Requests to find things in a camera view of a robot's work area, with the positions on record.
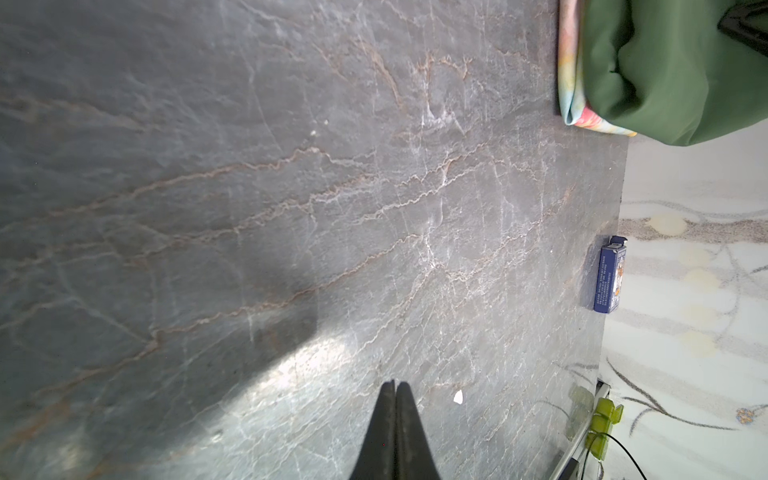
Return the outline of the dark green skirt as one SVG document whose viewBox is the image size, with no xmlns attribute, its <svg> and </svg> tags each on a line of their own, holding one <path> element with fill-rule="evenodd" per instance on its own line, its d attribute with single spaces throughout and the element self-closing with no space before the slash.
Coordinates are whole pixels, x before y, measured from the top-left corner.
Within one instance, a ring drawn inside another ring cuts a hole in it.
<svg viewBox="0 0 768 480">
<path fill-rule="evenodd" d="M 580 34 L 589 108 L 672 146 L 767 117 L 767 58 L 719 31 L 733 1 L 588 1 Z"/>
</svg>

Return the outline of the pastel floral skirt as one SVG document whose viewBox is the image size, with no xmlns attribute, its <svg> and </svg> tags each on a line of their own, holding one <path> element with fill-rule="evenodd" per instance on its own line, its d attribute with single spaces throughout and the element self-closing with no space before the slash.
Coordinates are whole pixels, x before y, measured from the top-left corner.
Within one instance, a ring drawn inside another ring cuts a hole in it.
<svg viewBox="0 0 768 480">
<path fill-rule="evenodd" d="M 594 112 L 584 89 L 580 30 L 584 1 L 560 0 L 557 48 L 559 108 L 567 126 L 634 137 L 636 132 L 611 124 Z"/>
</svg>

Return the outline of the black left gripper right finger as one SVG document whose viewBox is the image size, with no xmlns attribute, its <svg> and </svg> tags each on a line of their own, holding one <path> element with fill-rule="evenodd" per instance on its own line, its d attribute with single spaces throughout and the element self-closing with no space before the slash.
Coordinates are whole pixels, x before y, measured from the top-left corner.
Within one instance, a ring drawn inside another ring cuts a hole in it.
<svg viewBox="0 0 768 480">
<path fill-rule="evenodd" d="M 412 389 L 401 382 L 395 395 L 395 478 L 440 480 Z"/>
</svg>

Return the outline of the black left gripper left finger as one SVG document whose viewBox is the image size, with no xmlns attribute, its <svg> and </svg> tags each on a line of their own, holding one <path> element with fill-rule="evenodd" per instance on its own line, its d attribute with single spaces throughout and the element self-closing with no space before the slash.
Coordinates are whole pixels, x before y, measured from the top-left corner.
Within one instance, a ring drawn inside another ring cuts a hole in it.
<svg viewBox="0 0 768 480">
<path fill-rule="evenodd" d="M 381 386 L 351 479 L 395 478 L 395 433 L 396 387 L 390 380 Z"/>
</svg>

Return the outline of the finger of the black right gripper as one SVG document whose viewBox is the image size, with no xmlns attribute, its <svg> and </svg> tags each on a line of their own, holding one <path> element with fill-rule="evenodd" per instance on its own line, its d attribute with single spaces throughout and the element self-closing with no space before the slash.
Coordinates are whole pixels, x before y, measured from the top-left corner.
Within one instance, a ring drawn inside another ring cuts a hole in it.
<svg viewBox="0 0 768 480">
<path fill-rule="evenodd" d="M 719 20 L 718 30 L 767 56 L 767 2 L 753 1 L 732 6 Z"/>
</svg>

